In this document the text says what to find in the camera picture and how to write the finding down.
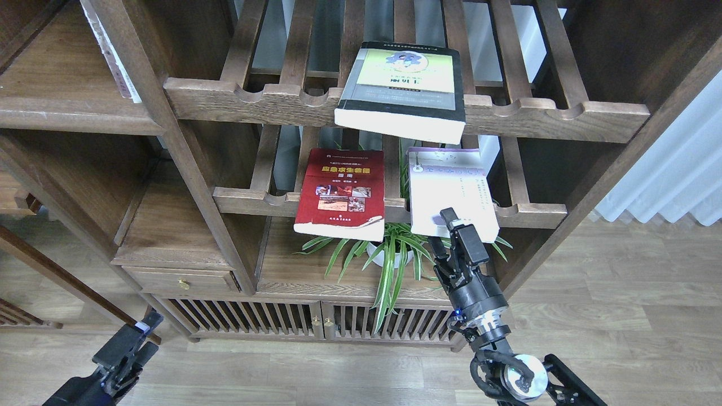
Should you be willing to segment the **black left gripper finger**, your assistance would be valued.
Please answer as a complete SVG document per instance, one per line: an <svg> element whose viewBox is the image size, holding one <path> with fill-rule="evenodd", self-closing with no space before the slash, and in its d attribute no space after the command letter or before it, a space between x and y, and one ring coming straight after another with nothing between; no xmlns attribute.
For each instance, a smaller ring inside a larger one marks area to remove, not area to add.
<svg viewBox="0 0 722 406"><path fill-rule="evenodd" d="M164 317L155 311L134 325L124 325L93 356L93 362L107 373L129 373L132 368L143 368L157 352L159 346L146 339Z"/></svg>

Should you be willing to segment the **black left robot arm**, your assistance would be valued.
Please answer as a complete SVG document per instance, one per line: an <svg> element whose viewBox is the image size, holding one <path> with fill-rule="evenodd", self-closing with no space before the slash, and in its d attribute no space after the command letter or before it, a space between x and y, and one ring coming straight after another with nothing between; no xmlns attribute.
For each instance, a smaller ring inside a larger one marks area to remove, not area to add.
<svg viewBox="0 0 722 406"><path fill-rule="evenodd" d="M162 323L156 311L133 326L124 325L93 356L92 375L75 376L44 405L116 405L136 385L145 364L159 349L147 337Z"/></svg>

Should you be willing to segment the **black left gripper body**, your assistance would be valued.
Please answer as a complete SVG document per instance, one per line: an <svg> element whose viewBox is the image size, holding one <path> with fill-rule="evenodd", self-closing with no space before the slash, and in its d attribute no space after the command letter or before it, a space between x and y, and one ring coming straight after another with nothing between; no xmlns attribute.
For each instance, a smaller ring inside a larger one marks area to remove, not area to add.
<svg viewBox="0 0 722 406"><path fill-rule="evenodd" d="M118 367L98 367L90 388L85 392L85 401L121 401L136 385L142 367L138 363L123 361Z"/></svg>

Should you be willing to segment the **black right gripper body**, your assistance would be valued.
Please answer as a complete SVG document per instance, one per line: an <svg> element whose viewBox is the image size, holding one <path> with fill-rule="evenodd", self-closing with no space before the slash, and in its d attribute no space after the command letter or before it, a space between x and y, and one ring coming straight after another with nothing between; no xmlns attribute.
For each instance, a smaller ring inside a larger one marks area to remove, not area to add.
<svg viewBox="0 0 722 406"><path fill-rule="evenodd" d="M451 269L435 265L435 273L446 291L453 314L448 327L473 345L487 345L505 339L510 328L503 324L501 316L508 308L508 301L492 276L483 275L479 267L457 267L452 252Z"/></svg>

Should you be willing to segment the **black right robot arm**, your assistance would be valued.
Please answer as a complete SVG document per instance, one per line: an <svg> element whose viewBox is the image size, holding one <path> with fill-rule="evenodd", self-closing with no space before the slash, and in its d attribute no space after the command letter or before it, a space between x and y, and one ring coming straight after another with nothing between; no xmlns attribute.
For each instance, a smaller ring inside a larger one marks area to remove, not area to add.
<svg viewBox="0 0 722 406"><path fill-rule="evenodd" d="M446 249L440 237L429 237L435 274L454 308L448 327L461 334L474 352L470 373L480 390L498 405L526 405L544 394L557 405L603 405L555 355L541 361L511 349L506 339L510 329L501 319L508 301L497 280L479 269L489 255L476 228L464 224L452 208L442 210L441 218L451 246Z"/></svg>

